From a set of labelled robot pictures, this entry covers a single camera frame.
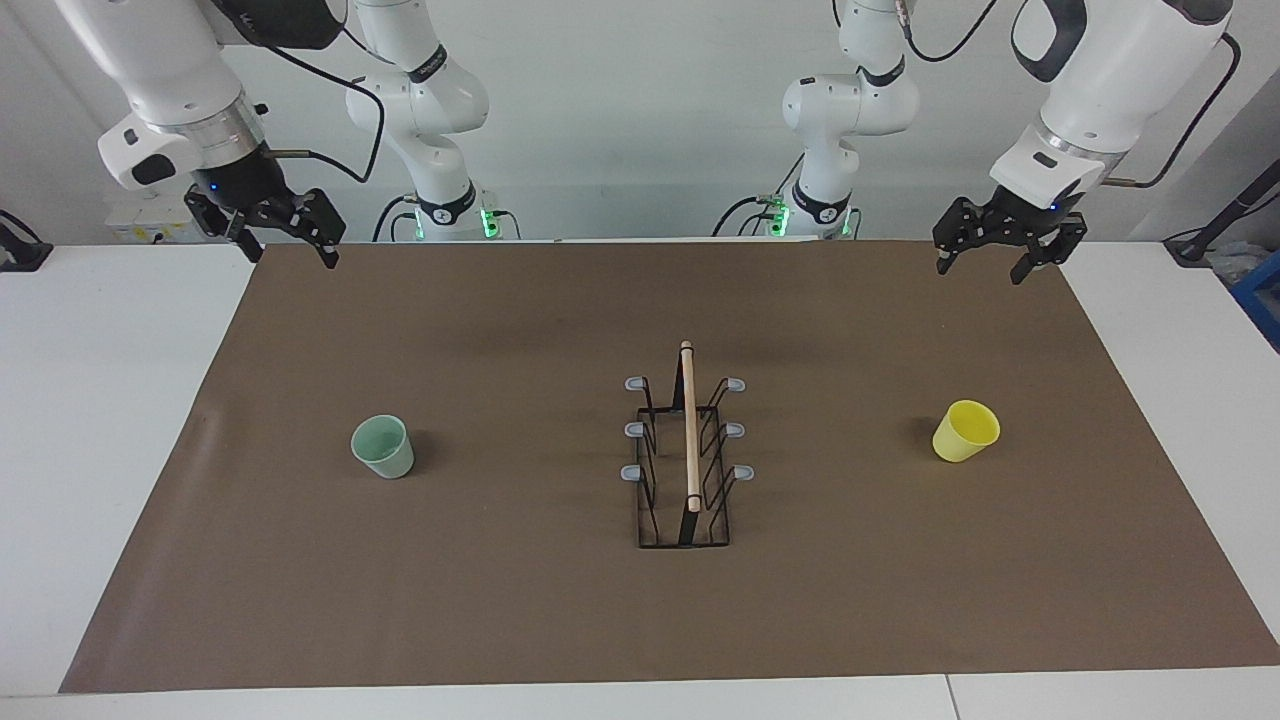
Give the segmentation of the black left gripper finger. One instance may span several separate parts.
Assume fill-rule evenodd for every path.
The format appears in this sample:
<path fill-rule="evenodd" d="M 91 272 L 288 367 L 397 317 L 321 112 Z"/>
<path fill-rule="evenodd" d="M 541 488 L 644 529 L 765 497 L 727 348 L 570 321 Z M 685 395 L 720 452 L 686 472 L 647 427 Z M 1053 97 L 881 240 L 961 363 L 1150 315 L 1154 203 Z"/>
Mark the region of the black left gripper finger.
<path fill-rule="evenodd" d="M 1069 213 L 1050 238 L 1027 237 L 1025 254 L 1010 270 L 1010 281 L 1018 286 L 1042 266 L 1062 265 L 1084 240 L 1088 225 L 1082 213 Z"/>
<path fill-rule="evenodd" d="M 991 242 L 987 236 L 987 206 L 970 199 L 955 199 L 933 227 L 933 245 L 938 254 L 936 270 L 946 275 L 957 258 Z"/>

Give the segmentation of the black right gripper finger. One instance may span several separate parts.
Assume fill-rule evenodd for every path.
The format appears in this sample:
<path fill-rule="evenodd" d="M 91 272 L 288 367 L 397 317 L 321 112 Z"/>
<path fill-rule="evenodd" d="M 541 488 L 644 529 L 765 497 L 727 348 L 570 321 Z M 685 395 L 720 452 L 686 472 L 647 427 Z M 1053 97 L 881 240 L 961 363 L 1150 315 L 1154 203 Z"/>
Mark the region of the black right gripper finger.
<path fill-rule="evenodd" d="M 262 245 L 247 227 L 247 220 L 239 211 L 227 215 L 209 196 L 200 190 L 186 192 L 186 206 L 195 224 L 211 240 L 224 240 L 234 245 L 250 263 L 262 258 Z"/>
<path fill-rule="evenodd" d="M 320 256 L 326 269 L 335 269 L 340 259 L 340 240 L 346 222 L 333 201 L 320 188 L 291 197 L 292 214 L 285 223 L 285 233 L 308 243 Z"/>

